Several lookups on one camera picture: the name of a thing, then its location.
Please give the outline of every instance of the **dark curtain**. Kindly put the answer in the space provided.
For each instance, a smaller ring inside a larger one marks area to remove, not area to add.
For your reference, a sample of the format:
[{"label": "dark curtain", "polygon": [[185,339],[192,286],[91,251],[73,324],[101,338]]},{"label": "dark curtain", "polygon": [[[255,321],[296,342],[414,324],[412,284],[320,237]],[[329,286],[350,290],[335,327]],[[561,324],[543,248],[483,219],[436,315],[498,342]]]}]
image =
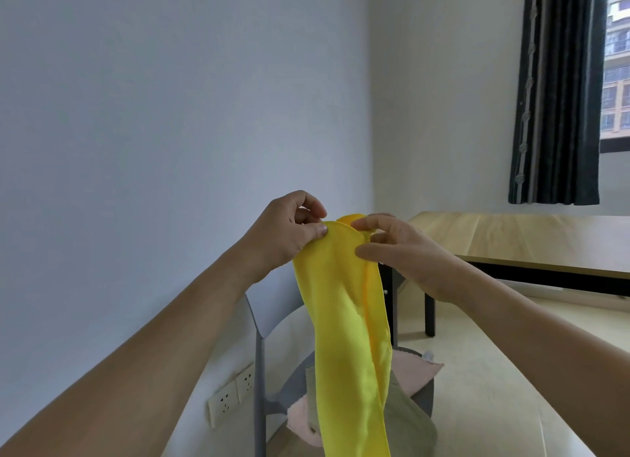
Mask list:
[{"label": "dark curtain", "polygon": [[599,203],[607,0],[525,0],[510,203]]}]

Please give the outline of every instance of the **pink towel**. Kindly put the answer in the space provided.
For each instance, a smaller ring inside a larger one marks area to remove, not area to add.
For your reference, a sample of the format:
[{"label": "pink towel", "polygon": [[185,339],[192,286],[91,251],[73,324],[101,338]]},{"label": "pink towel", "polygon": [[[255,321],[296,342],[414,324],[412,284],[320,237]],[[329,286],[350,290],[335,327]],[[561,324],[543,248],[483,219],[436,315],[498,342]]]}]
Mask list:
[{"label": "pink towel", "polygon": [[[411,352],[394,349],[392,371],[409,397],[426,386],[444,364],[437,364],[422,359]],[[314,447],[322,447],[321,436],[309,427],[309,402],[306,395],[300,397],[287,409],[287,428],[304,442]]]}]

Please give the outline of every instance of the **yellow towel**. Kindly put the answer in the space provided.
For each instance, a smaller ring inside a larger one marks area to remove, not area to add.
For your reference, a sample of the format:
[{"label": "yellow towel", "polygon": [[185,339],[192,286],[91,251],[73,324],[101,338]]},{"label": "yellow towel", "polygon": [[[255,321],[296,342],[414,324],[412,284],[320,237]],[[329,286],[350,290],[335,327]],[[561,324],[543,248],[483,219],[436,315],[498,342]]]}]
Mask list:
[{"label": "yellow towel", "polygon": [[377,263],[355,248],[370,239],[349,224],[326,222],[327,235],[293,260],[315,327],[319,426],[326,457],[389,457],[383,420],[392,348]]}]

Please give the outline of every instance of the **finger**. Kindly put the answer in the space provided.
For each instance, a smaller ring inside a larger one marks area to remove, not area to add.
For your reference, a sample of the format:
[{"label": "finger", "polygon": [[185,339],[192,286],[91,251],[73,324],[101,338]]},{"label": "finger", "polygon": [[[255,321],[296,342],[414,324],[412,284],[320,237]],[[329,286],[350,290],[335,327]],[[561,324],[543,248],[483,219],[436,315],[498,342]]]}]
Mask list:
[{"label": "finger", "polygon": [[319,223],[321,220],[317,218],[310,210],[306,208],[298,208],[295,211],[295,222],[298,224],[304,223]]},{"label": "finger", "polygon": [[374,233],[371,237],[370,237],[370,241],[372,243],[387,243],[389,245],[393,245],[393,240],[392,237],[389,233],[385,233],[385,232],[380,232],[380,233]]},{"label": "finger", "polygon": [[392,245],[366,243],[365,245],[357,246],[355,254],[362,260],[384,263],[388,266],[393,266],[394,264],[394,246]]},{"label": "finger", "polygon": [[302,246],[308,245],[314,239],[323,238],[328,232],[327,226],[323,223],[307,223],[302,225],[300,228],[302,230],[304,240],[304,242],[301,243]]},{"label": "finger", "polygon": [[390,215],[367,215],[353,221],[350,223],[350,226],[359,231],[381,229],[389,232],[397,220],[397,218]]},{"label": "finger", "polygon": [[291,205],[295,210],[299,207],[308,208],[317,218],[325,218],[328,214],[324,205],[304,190],[292,191],[288,195],[284,195],[280,200]]}]

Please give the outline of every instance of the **building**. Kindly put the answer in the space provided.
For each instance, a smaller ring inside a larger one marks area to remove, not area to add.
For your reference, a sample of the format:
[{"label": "building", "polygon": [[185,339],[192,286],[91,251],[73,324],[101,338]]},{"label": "building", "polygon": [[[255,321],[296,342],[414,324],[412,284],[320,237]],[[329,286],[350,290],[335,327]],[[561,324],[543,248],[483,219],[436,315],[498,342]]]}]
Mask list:
[{"label": "building", "polygon": [[608,0],[601,137],[630,135],[630,0]]}]

